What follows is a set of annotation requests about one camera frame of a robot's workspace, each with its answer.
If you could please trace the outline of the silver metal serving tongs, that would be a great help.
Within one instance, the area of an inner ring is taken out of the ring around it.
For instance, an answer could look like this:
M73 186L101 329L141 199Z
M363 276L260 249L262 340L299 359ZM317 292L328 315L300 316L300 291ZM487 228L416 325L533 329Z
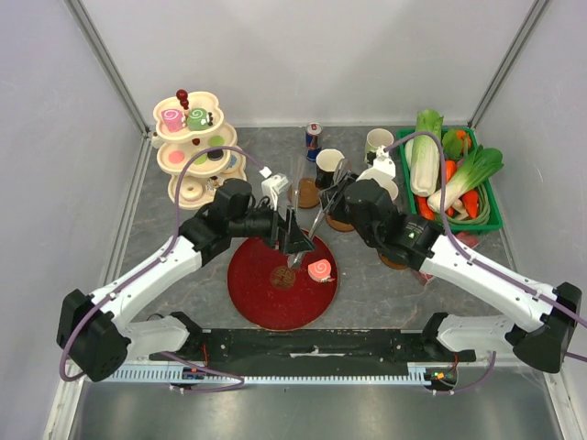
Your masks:
M334 174L334 180L338 180L339 178L343 177L343 174L349 170L349 161L347 159L343 159L339 162L337 169ZM321 207L319 204L319 210L317 211L316 217L314 218L313 224L309 228L307 234L310 238L314 238L316 230L318 226L323 222L324 218L326 217L326 210Z

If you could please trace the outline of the black mug white inside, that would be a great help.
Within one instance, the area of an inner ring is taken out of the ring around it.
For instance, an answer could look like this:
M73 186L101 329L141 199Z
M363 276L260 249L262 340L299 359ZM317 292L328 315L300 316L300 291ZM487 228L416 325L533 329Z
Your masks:
M333 184L335 171L343 159L343 153L334 148L322 149L316 156L315 185L318 190L325 190Z

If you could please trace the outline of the salmon pink swirl roll cake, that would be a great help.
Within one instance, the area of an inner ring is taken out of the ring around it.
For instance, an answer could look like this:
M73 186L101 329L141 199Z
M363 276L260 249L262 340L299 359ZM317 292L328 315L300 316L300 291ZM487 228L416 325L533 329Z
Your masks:
M335 278L332 276L332 266L328 259L322 258L307 266L309 277L319 283L332 282Z

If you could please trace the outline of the white chocolate sprinkle donut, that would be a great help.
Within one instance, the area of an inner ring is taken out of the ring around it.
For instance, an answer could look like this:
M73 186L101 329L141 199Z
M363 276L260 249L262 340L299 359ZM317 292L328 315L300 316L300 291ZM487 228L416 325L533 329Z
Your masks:
M216 188L220 186L221 182L217 176L212 176L207 180L206 188L208 191L214 191Z

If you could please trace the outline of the plain white donut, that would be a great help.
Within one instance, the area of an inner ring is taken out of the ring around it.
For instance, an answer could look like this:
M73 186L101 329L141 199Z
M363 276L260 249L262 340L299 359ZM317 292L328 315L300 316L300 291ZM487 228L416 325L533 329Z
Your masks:
M199 181L183 181L178 185L180 198L186 203L195 203L204 193L204 187Z

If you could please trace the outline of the black sandwich cookie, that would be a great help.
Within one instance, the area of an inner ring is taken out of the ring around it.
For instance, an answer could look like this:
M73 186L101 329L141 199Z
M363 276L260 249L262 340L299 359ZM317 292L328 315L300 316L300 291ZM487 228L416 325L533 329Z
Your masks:
M207 159L211 161L219 161L224 157L224 151L222 149L209 151L207 153Z

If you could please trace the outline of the green macaron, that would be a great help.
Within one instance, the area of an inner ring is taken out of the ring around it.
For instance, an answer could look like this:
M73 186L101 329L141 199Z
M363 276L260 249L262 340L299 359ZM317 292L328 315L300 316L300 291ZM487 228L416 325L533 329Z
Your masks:
M202 154L200 156L193 155L193 159L194 159L194 161L192 162L192 164L194 166L200 166L200 165L202 165L202 164L204 164L204 163L206 163L208 161L208 158L207 158L207 154L206 153L204 153L204 154Z
M221 146L225 146L226 142L222 136L215 135L215 136L210 137L208 139L208 145L210 147L221 147Z

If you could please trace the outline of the pink macaron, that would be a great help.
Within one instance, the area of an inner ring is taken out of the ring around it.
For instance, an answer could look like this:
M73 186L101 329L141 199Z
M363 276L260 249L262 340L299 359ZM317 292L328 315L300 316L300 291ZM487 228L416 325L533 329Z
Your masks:
M184 153L180 150L174 150L168 155L168 161L171 164L181 164L184 161Z

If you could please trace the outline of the green swirl roll cake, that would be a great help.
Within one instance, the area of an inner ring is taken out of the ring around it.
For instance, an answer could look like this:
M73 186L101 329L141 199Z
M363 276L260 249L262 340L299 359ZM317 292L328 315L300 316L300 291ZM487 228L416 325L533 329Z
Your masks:
M189 110L186 117L186 126L190 131L204 131L214 125L213 114L202 107Z

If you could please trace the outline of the hot pink swirl roll cake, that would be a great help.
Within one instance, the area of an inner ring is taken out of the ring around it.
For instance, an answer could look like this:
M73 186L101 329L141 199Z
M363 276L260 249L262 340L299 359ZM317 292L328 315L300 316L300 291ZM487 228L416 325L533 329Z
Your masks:
M184 128L184 112L177 108L167 108L161 111L161 120L170 133L176 133Z

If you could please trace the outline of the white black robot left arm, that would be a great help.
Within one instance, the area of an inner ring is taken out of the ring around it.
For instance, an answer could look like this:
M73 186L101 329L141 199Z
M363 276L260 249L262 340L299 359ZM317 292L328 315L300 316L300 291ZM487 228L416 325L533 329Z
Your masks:
M160 352L173 352L184 360L197 357L202 338L183 314L144 322L136 322L135 316L175 282L228 250L236 237L256 237L284 255L314 250L315 244L297 224L294 209L279 212L279 197L288 186L283 174L263 180L263 196L255 203L247 181L228 179L211 203L181 223L128 273L90 294L68 293L57 334L60 363L72 360L84 376L97 382L128 359Z

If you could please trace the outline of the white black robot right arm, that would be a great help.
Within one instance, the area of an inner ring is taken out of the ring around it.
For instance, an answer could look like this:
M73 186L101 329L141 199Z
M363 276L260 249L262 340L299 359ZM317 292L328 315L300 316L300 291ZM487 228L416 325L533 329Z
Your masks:
M466 318L434 313L420 337L422 354L434 361L463 350L513 354L529 367L558 373L581 319L581 290L528 279L462 244L418 214L398 212L386 186L349 171L319 174L322 206L350 224L364 243L391 263L448 281L499 311Z

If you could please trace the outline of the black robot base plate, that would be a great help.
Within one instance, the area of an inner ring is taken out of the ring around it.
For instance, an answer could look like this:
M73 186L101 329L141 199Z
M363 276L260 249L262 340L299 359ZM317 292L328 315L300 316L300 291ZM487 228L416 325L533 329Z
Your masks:
M205 329L191 335L174 354L209 366L254 358L325 357L390 360L393 363L472 362L472 349L453 352L429 335L397 329Z

